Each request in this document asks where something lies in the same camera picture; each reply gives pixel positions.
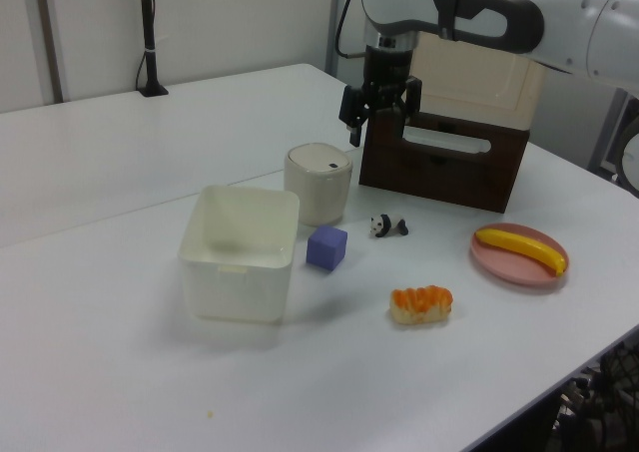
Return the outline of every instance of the white wall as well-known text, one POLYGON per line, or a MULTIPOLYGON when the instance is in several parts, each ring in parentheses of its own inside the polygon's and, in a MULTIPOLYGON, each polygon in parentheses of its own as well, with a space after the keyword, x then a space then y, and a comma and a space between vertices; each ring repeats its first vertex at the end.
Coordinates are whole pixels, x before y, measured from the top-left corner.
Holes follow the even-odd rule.
MULTIPOLYGON (((293 63, 324 70, 331 2, 156 0, 160 82, 167 86, 293 63)), ((52 4, 65 98, 132 91, 144 51, 140 0, 52 4)))
MULTIPOLYGON (((344 0, 338 1, 339 12, 344 0)), ((342 30, 341 48, 362 51, 364 14, 352 0, 342 30)), ((335 61, 334 73, 351 85, 361 85, 363 60, 335 61)), ((582 168, 589 166, 615 90, 570 75, 549 71, 533 118, 530 141, 582 168)))
POLYGON ((35 0, 0 0, 0 113, 53 101, 35 0))

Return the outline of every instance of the toy food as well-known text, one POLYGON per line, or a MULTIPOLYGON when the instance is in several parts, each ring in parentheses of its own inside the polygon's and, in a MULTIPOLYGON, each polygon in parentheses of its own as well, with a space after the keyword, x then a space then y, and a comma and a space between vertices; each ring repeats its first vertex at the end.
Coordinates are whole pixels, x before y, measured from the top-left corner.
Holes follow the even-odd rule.
POLYGON ((566 259, 561 253, 543 242, 525 235, 501 229, 484 228, 475 233, 477 240, 485 244, 517 252, 547 265, 560 276, 566 270, 566 259))
POLYGON ((450 314, 452 294, 444 287, 396 289, 390 295, 390 315, 399 324, 422 324, 445 320, 450 314))

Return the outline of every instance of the panda figurine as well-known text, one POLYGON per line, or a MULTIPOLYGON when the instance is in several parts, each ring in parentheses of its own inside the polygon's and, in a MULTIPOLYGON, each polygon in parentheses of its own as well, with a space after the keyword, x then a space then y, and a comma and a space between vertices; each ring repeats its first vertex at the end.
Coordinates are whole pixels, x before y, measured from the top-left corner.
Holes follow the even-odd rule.
POLYGON ((375 237, 384 237, 393 228, 396 228, 401 235, 408 234, 406 221, 399 215, 381 215, 370 218, 370 232, 374 233, 375 237))

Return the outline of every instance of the purple cube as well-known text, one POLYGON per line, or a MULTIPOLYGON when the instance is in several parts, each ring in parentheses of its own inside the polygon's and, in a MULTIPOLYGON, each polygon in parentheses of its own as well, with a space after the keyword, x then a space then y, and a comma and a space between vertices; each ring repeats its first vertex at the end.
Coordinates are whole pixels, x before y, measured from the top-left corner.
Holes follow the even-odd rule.
POLYGON ((307 262, 324 269, 334 270, 346 255, 345 230, 331 226, 320 226, 309 237, 307 262))

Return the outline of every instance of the banana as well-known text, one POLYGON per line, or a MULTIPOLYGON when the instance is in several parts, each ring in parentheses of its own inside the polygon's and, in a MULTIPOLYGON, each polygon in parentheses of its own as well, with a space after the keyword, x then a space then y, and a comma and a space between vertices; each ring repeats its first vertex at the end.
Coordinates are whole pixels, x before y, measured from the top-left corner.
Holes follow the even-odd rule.
POLYGON ((485 244, 494 245, 495 247, 517 252, 538 260, 553 269, 557 277, 566 270, 566 259, 560 252, 531 237, 490 227, 476 231, 475 236, 480 242, 485 244))

